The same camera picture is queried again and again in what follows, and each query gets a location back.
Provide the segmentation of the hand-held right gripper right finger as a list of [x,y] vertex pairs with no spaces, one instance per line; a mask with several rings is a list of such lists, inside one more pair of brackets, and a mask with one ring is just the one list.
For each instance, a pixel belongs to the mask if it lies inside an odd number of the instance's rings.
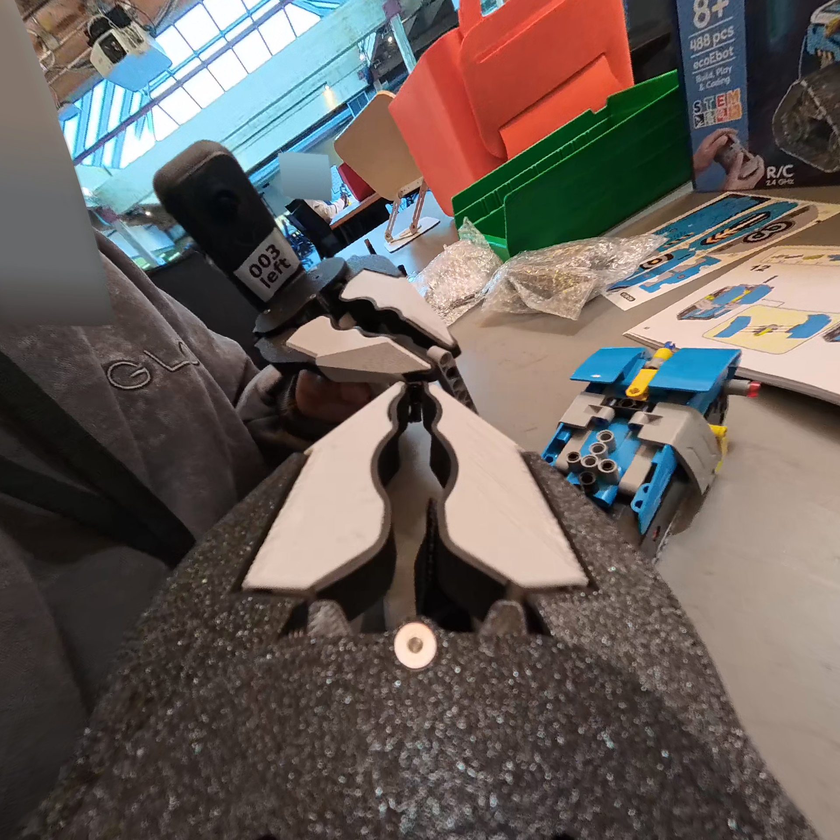
[[415,561],[419,615],[482,622],[497,602],[586,590],[591,580],[524,452],[440,386],[424,388],[429,501]]

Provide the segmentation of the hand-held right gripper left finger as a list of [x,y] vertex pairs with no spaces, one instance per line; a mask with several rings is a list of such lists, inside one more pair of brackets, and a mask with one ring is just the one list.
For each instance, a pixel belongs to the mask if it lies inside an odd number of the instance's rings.
[[396,567],[385,483],[398,466],[407,386],[397,383],[311,446],[244,579],[244,592],[338,603],[348,618],[387,593]]

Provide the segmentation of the long grey perforated beam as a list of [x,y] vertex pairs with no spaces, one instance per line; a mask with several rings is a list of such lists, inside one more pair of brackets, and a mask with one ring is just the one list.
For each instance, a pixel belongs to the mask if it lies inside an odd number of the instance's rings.
[[437,383],[444,391],[464,407],[478,414],[476,405],[459,371],[454,355],[449,350],[433,346],[428,349],[427,357],[436,370]]

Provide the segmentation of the blue brick toy car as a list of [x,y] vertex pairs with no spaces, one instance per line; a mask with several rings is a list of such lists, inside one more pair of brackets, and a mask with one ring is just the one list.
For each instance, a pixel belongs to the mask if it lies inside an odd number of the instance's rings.
[[584,384],[542,452],[626,541],[657,560],[676,521],[704,500],[728,452],[732,396],[759,382],[738,375],[741,352],[603,348],[572,374]]

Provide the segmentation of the person's left forearm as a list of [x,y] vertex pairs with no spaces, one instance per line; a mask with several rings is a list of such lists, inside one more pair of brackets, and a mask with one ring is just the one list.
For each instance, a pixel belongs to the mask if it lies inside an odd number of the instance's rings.
[[243,421],[266,458],[301,452],[315,440],[312,425],[298,410],[298,373],[267,366],[247,384],[236,403]]

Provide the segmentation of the grey desk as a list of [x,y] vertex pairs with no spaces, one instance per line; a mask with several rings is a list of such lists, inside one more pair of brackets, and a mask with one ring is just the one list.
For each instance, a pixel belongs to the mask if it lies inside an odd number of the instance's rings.
[[[540,452],[581,389],[580,362],[724,272],[628,311],[597,298],[575,322],[475,308],[452,327],[458,367],[481,415]],[[728,420],[721,473],[658,571],[773,774],[820,837],[838,838],[838,407],[764,386]]]

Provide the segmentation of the crumpled clear plastic bag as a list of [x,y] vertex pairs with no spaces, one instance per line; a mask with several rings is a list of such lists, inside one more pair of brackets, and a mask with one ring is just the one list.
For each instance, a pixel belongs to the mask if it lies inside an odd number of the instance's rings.
[[487,238],[465,217],[458,228],[458,239],[409,280],[450,327],[480,305],[487,284],[501,265]]
[[577,320],[586,303],[629,278],[666,241],[660,234],[588,238],[522,251],[481,293],[489,314],[545,313]]

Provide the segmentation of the wooden laptop stand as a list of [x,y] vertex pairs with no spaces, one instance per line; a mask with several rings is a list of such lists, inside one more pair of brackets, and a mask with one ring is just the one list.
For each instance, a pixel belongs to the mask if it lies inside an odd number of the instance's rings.
[[[376,92],[334,141],[334,149],[342,162],[378,196],[392,203],[383,234],[389,253],[411,243],[439,223],[435,217],[423,215],[428,186],[391,114],[395,97],[389,91]],[[413,193],[417,197],[411,224],[395,233],[400,203]]]

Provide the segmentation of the white ceiling-mounted unit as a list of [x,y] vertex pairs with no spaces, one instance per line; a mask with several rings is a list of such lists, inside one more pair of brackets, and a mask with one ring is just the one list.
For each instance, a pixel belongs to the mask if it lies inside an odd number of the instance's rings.
[[89,18],[87,42],[97,73],[126,91],[142,91],[173,68],[172,59],[121,3]]

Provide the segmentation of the bright green plastic bin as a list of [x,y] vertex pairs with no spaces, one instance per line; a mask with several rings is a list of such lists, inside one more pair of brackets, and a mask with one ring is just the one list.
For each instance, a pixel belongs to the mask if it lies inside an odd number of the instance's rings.
[[676,70],[612,95],[452,199],[502,256],[593,238],[691,179]]

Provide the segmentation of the person's dark grey clothing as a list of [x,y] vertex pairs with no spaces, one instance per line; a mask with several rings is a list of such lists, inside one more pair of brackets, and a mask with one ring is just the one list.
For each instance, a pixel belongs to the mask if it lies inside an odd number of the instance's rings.
[[236,412],[259,373],[99,232],[112,320],[2,327],[1,824],[55,786],[196,541],[291,453]]

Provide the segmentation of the orange plastic bin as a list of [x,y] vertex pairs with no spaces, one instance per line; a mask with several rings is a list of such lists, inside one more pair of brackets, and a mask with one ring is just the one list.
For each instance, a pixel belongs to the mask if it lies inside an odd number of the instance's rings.
[[623,2],[458,5],[458,26],[417,61],[391,105],[447,215],[454,196],[634,84]]

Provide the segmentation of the open instruction booklet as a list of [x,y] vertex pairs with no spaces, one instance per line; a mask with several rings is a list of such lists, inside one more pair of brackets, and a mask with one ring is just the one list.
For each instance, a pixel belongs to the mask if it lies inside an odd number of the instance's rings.
[[839,250],[770,248],[627,330],[649,348],[734,348],[738,373],[839,404]]

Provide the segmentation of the blue sticker sheet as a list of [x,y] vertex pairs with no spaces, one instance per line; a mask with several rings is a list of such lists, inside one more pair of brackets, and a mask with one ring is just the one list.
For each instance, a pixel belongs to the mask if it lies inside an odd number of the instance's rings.
[[725,192],[651,230],[664,241],[605,298],[622,310],[730,266],[838,215],[838,203]]

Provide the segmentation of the dark blue toy box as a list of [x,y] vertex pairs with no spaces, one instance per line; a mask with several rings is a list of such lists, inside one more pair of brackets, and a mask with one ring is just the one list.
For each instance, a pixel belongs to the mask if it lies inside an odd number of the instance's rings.
[[694,187],[837,186],[839,2],[677,1]]

